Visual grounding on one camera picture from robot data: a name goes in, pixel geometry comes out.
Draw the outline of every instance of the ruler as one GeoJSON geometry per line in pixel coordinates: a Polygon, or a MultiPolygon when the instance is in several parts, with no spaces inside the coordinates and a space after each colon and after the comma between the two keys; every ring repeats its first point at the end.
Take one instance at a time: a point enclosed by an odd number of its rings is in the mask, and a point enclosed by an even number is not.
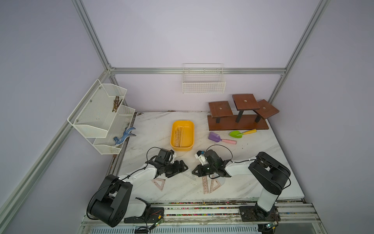
{"type": "Polygon", "coordinates": [[[154,185],[157,186],[157,188],[159,188],[159,190],[163,190],[163,186],[165,185],[165,179],[155,178],[152,180],[152,182],[154,183],[154,185]]]}
{"type": "Polygon", "coordinates": [[[203,192],[204,194],[209,193],[209,188],[208,188],[208,179],[206,176],[203,176],[203,192]]]}
{"type": "Polygon", "coordinates": [[[190,178],[191,180],[196,181],[196,176],[191,173],[191,169],[188,169],[187,171],[184,171],[181,174],[190,178]]]}
{"type": "Polygon", "coordinates": [[[183,127],[178,127],[175,131],[174,145],[175,147],[182,147],[182,136],[183,136],[183,127]]]}
{"type": "Polygon", "coordinates": [[[217,179],[212,179],[212,182],[211,182],[211,189],[209,191],[209,193],[213,192],[214,190],[216,190],[217,188],[221,187],[221,183],[217,180],[217,179]],[[216,187],[213,187],[214,185],[214,181],[217,182],[217,185],[216,187]]]}

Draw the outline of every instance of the blue plush toy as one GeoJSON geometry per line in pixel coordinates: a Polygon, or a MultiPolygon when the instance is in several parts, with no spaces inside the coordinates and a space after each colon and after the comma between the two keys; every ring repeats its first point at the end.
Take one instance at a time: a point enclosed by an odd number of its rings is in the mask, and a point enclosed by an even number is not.
{"type": "Polygon", "coordinates": [[[132,134],[131,131],[134,130],[135,128],[129,128],[127,127],[125,131],[123,132],[123,136],[119,139],[118,137],[114,137],[113,140],[116,142],[115,146],[120,145],[122,142],[126,140],[126,138],[131,137],[131,136],[136,136],[135,134],[132,134]]]}

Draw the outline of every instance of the purple toy shovel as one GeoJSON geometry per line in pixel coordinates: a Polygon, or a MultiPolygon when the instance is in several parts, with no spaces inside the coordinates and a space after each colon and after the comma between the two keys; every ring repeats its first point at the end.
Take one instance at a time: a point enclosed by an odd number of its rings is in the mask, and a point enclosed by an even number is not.
{"type": "Polygon", "coordinates": [[[223,141],[223,142],[226,142],[226,143],[230,143],[230,144],[236,145],[236,141],[235,140],[221,139],[220,136],[217,133],[214,133],[214,132],[210,132],[208,138],[209,138],[209,140],[212,140],[214,142],[223,141]]]}

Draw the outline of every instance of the white wire basket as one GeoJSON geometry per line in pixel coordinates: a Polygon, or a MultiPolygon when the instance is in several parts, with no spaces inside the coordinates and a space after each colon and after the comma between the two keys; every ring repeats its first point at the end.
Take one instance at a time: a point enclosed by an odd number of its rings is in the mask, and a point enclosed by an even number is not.
{"type": "Polygon", "coordinates": [[[119,154],[123,144],[115,146],[114,137],[121,138],[131,124],[135,109],[122,104],[126,89],[113,84],[93,84],[95,92],[82,111],[69,116],[68,122],[92,144],[100,154],[119,154]],[[114,100],[119,97],[119,107],[114,109],[114,100]]]}
{"type": "Polygon", "coordinates": [[[183,93],[223,94],[226,81],[221,63],[183,64],[183,93]]]}

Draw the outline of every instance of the aluminum frame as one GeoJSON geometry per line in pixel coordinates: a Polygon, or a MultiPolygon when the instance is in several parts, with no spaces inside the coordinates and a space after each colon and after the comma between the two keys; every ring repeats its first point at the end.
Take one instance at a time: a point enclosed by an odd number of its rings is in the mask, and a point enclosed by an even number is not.
{"type": "MultiPolygon", "coordinates": [[[[190,71],[201,70],[189,68],[190,71]]],[[[151,68],[151,67],[113,67],[112,74],[183,74],[182,67],[151,68]]],[[[285,68],[224,68],[223,74],[285,74],[285,68]]]]}
{"type": "MultiPolygon", "coordinates": [[[[118,85],[115,74],[182,74],[183,68],[115,68],[110,65],[108,59],[105,55],[103,47],[99,41],[99,38],[95,32],[95,29],[92,25],[91,20],[89,19],[88,13],[84,7],[82,0],[72,0],[79,17],[82,20],[82,23],[91,39],[91,42],[99,56],[99,59],[104,67],[104,72],[99,77],[101,82],[109,79],[112,84],[118,85]]],[[[280,79],[276,84],[270,98],[269,102],[272,103],[279,93],[281,87],[287,79],[288,74],[293,68],[295,62],[297,61],[301,51],[305,47],[306,42],[308,41],[315,25],[318,20],[321,18],[323,12],[328,6],[330,0],[320,0],[311,20],[309,21],[299,43],[297,44],[294,52],[292,53],[291,58],[289,59],[285,68],[225,68],[224,74],[280,74],[280,79]]],[[[79,108],[76,108],[74,111],[80,111],[80,108],[83,108],[84,104],[87,102],[88,98],[91,96],[93,90],[96,87],[92,86],[91,89],[86,93],[83,99],[79,103],[79,108]]],[[[69,136],[69,133],[73,127],[66,121],[60,130],[57,132],[56,136],[48,144],[47,148],[43,151],[38,160],[31,167],[26,176],[22,179],[4,205],[0,208],[0,234],[3,233],[29,194],[33,191],[37,182],[44,175],[44,172],[47,170],[48,166],[53,161],[54,157],[60,150],[61,146],[65,142],[66,138],[69,136]]],[[[113,167],[113,163],[120,165],[124,155],[125,149],[116,157],[117,160],[112,160],[111,165],[108,169],[108,172],[118,173],[118,169],[113,167]]]]}
{"type": "MultiPolygon", "coordinates": [[[[233,204],[220,204],[220,205],[206,205],[203,202],[195,204],[152,204],[153,207],[164,207],[165,214],[179,214],[178,216],[164,216],[165,222],[162,225],[201,225],[205,227],[214,225],[241,225],[241,224],[267,224],[268,221],[255,221],[255,222],[242,222],[239,207],[240,206],[254,206],[255,202],[250,201],[234,201],[233,204]],[[209,213],[212,209],[222,215],[216,216],[185,216],[184,214],[205,214],[209,213]]],[[[312,223],[316,233],[325,234],[323,224],[311,203],[303,203],[301,200],[297,201],[281,201],[275,204],[279,211],[279,223],[312,223]]],[[[141,224],[125,224],[120,222],[118,227],[123,226],[139,226],[141,224]]],[[[100,220],[90,220],[84,217],[78,234],[89,234],[92,227],[106,226],[100,220]]]]}

